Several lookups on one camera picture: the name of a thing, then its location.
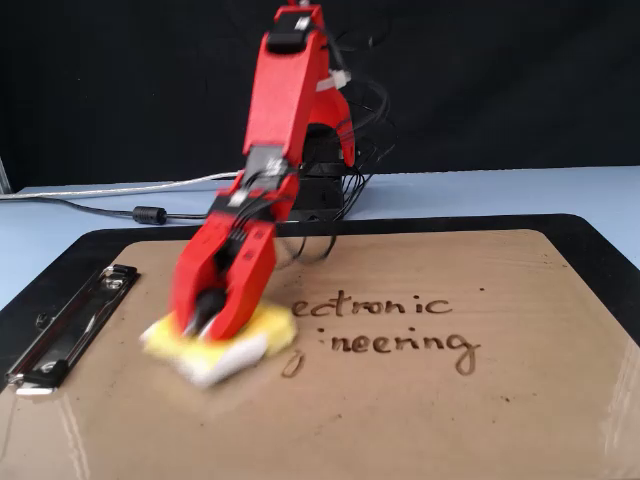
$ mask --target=white cable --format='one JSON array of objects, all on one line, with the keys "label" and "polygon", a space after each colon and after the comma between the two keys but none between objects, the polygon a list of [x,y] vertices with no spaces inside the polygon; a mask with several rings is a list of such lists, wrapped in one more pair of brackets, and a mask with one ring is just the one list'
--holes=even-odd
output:
[{"label": "white cable", "polygon": [[216,173],[207,175],[206,177],[193,178],[191,180],[182,180],[179,182],[163,183],[161,185],[150,185],[148,187],[127,187],[127,188],[111,188],[104,190],[80,190],[75,192],[37,192],[37,193],[9,193],[0,195],[0,200],[17,200],[20,198],[38,198],[38,197],[85,197],[92,195],[126,195],[132,193],[152,193],[165,188],[184,187],[185,185],[193,185],[194,183],[206,182],[208,180],[216,180],[219,178],[237,177],[241,170],[237,172]]}]

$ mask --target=black backdrop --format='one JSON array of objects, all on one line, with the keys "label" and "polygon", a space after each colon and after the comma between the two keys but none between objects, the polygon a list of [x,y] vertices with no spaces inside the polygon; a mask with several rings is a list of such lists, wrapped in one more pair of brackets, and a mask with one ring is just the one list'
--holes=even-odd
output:
[{"label": "black backdrop", "polygon": [[[385,85],[384,172],[640,158],[640,2],[326,0]],[[243,165],[267,0],[0,6],[0,157],[14,187],[184,179]],[[365,50],[367,38],[374,48]]]}]

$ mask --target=cable ferrite bead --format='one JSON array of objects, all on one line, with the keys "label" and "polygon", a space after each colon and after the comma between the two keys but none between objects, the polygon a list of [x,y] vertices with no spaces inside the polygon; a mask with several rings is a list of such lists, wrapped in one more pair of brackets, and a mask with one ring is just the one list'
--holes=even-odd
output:
[{"label": "cable ferrite bead", "polygon": [[167,223],[167,211],[159,207],[136,207],[133,209],[133,219],[147,225],[164,225]]}]

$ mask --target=red plastic part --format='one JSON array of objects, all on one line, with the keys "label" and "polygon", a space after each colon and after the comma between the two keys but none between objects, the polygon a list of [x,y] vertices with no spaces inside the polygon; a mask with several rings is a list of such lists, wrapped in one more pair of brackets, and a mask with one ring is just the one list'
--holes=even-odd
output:
[{"label": "red plastic part", "polygon": [[[276,19],[283,12],[301,10],[310,12],[314,24],[324,26],[319,6],[284,6],[276,13]],[[306,49],[293,55],[270,53],[266,39],[265,35],[258,55],[244,154],[248,155],[253,146],[278,145],[290,165],[296,167],[302,161],[308,124],[321,123],[336,129],[345,163],[353,165],[355,149],[347,102],[336,89],[316,92],[318,80],[329,75],[328,49],[322,48],[326,38],[318,31],[311,32]],[[232,195],[241,184],[242,174],[218,195]],[[290,174],[277,191],[264,196],[264,200],[273,201],[270,210],[274,221],[287,219],[298,189],[297,175]],[[252,190],[250,197],[262,193]],[[209,340],[228,339],[237,333],[251,318],[262,296],[276,261],[275,224],[250,220],[244,227],[246,240],[223,275],[216,271],[213,255],[226,241],[233,222],[233,215],[212,212],[180,255],[170,299],[179,331],[191,320],[196,298],[204,289],[222,287],[227,291],[224,308],[205,332]]]}]

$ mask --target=black cable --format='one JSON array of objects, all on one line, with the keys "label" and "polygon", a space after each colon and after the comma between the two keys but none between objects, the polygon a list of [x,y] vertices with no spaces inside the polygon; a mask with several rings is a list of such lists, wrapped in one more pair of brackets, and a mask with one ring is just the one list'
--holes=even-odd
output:
[{"label": "black cable", "polygon": [[104,215],[107,217],[124,217],[131,218],[137,223],[149,225],[164,225],[167,220],[204,220],[207,214],[189,214],[189,213],[167,213],[161,207],[144,207],[138,206],[133,210],[110,210],[105,208],[89,207],[80,205],[62,198],[33,197],[33,198],[1,198],[0,202],[35,202],[49,203],[54,205],[62,205],[73,208],[75,210],[92,213],[94,215]]}]

